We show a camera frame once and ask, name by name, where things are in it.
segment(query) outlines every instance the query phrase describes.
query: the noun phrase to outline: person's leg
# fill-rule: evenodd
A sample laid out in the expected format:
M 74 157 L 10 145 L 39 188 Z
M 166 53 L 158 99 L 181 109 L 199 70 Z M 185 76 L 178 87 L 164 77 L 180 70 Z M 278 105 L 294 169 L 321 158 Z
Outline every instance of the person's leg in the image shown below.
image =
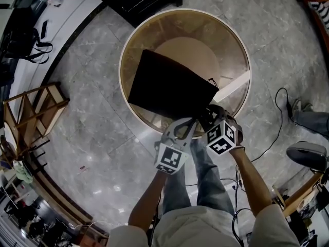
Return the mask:
M 163 189 L 163 214 L 180 208 L 190 207 L 191 202 L 185 186 L 185 165 L 180 171 L 169 175 Z
M 312 133 L 319 132 L 329 139 L 329 113 L 295 111 L 293 121 Z
M 200 139 L 192 141 L 191 152 L 198 179 L 197 205 L 223 210 L 234 215 L 233 205 L 220 180 L 218 167 L 212 162 Z

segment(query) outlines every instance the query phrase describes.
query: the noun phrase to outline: marble floor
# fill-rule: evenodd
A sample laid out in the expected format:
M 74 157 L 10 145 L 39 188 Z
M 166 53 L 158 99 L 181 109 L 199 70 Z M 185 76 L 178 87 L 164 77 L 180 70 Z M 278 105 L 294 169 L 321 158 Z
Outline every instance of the marble floor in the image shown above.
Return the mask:
M 252 61 L 249 98 L 237 120 L 251 159 L 275 139 L 281 115 L 275 95 L 286 87 L 289 99 L 301 97 L 316 111 L 328 111 L 329 84 L 318 38 L 296 0 L 184 0 L 183 7 L 212 13 L 240 35 Z M 62 189 L 104 227 L 125 224 L 150 183 L 154 141 L 160 135 L 142 125 L 129 111 L 118 82 L 120 53 L 133 31 L 123 18 L 106 8 L 83 30 L 57 66 L 50 81 L 61 81 L 70 103 L 45 147 L 46 170 Z M 278 94 L 284 108 L 285 93 Z M 284 112 L 279 139 L 255 166 L 266 184 L 281 186 L 301 171 L 285 155 L 300 140 L 329 145 L 318 135 L 294 126 Z M 222 178 L 234 178 L 233 158 L 215 160 Z M 192 162 L 186 164 L 186 184 L 195 184 Z M 232 182 L 225 181 L 234 200 Z M 197 188 L 188 187 L 191 201 Z M 239 190 L 238 208 L 247 207 Z M 251 213 L 239 215 L 240 233 L 251 231 Z

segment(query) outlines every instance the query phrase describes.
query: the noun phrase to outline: chair leg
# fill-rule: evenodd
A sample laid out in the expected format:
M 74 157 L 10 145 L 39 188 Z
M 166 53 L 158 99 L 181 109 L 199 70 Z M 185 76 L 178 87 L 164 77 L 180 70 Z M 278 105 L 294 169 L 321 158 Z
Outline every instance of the chair leg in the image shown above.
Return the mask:
M 50 142 L 50 140 L 48 139 L 47 141 L 43 142 L 41 145 L 31 148 L 30 151 L 34 151 L 34 150 L 36 150 L 36 149 L 42 147 L 43 145 L 45 145 L 45 144 L 47 144 L 47 143 L 49 143 L 49 142 Z
M 40 155 L 36 156 L 35 159 L 39 158 L 40 156 L 44 155 L 46 152 L 41 153 Z

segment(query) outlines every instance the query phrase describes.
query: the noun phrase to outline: sneaker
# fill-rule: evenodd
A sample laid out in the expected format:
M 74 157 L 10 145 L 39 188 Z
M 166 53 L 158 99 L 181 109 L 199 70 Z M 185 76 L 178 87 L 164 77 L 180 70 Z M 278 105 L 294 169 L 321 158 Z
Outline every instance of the sneaker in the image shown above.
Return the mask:
M 300 99 L 295 100 L 293 106 L 291 107 L 292 113 L 293 113 L 293 117 L 295 116 L 295 113 L 297 111 L 301 111 L 302 110 L 302 101 Z
M 313 111 L 313 105 L 311 103 L 307 103 L 303 108 L 303 112 L 312 112 Z

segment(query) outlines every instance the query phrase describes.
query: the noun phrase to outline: black cable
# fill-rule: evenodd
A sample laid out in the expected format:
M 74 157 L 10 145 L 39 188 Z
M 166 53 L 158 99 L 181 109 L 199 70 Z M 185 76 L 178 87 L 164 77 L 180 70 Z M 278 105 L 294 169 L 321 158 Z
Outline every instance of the black cable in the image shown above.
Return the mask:
M 219 89 L 219 87 L 218 87 L 216 81 L 215 81 L 213 78 L 210 78 L 208 81 L 212 81 L 212 82 L 214 83 L 215 87 Z
M 152 239 L 153 239 L 153 234 L 154 234 L 154 230 L 155 230 L 155 225 L 156 225 L 156 222 L 157 222 L 158 216 L 159 216 L 160 201 L 161 201 L 161 194 L 160 194 L 160 198 L 159 198 L 158 204 L 156 205 L 156 209 L 155 209 L 155 219 L 154 219 L 154 224 L 153 224 L 153 227 L 152 227 L 152 232 L 151 232 L 151 235 L 150 235 L 149 247 L 151 247 L 151 245 L 152 245 Z
M 280 113 L 281 113 L 281 125 L 280 125 L 280 128 L 279 128 L 279 131 L 278 131 L 278 135 L 277 137 L 274 139 L 274 141 L 272 142 L 272 144 L 269 146 L 269 148 L 267 148 L 259 157 L 255 158 L 254 160 L 252 160 L 251 162 L 255 162 L 256 160 L 260 159 L 268 150 L 271 149 L 271 147 L 274 145 L 274 143 L 278 140 L 279 138 L 279 135 L 280 135 L 280 132 L 281 132 L 281 129 L 282 129 L 282 125 L 283 125 L 283 112 L 282 110 L 280 109 L 280 107 L 278 106 L 278 103 L 277 103 L 277 96 L 278 96 L 278 93 L 280 90 L 285 90 L 286 93 L 287 93 L 287 99 L 288 99 L 288 91 L 286 88 L 279 88 L 277 93 L 276 93 L 276 98 L 275 98 L 275 103 L 276 103 L 276 106 L 278 107 L 278 109 L 280 110 Z
M 232 232 L 233 232 L 233 235 L 235 236 L 236 240 L 238 241 L 238 243 L 241 245 L 241 247 L 244 247 L 244 244 L 243 244 L 243 240 L 240 239 L 240 237 L 236 234 L 235 232 L 235 228 L 234 228 L 234 224 L 235 224 L 235 220 L 237 220 L 237 215 L 242 211 L 242 210 L 250 210 L 250 208 L 241 208 L 239 209 L 238 211 L 236 211 L 234 213 L 234 216 L 233 216 L 233 220 L 232 220 Z
M 236 182 L 234 179 L 229 179 L 229 178 L 227 178 L 227 179 L 220 179 L 220 180 L 231 180 L 231 181 Z M 197 185 L 197 184 L 186 185 L 186 187 L 192 187 L 192 186 L 196 186 L 196 185 Z
M 237 210 L 237 189 L 239 188 L 239 182 L 237 180 L 238 170 L 239 170 L 239 167 L 236 165 L 235 166 L 235 182 L 236 182 L 236 185 L 235 185 L 235 213 L 236 213 L 236 210 Z
M 306 129 L 309 129 L 310 131 L 313 131 L 313 132 L 316 132 L 317 134 L 322 135 L 324 138 L 329 138 L 329 135 L 322 134 L 322 133 L 320 133 L 320 132 L 318 132 L 318 131 L 316 131 L 316 130 L 313 130 L 313 129 L 311 129 L 311 128 L 308 128 L 307 126 L 300 125 L 299 123 L 295 122 L 292 118 L 290 118 L 290 120 L 291 120 L 293 123 L 295 123 L 295 124 L 297 124 L 297 125 L 299 125 L 299 126 L 301 126 L 301 127 L 304 127 L 304 128 L 306 128 Z

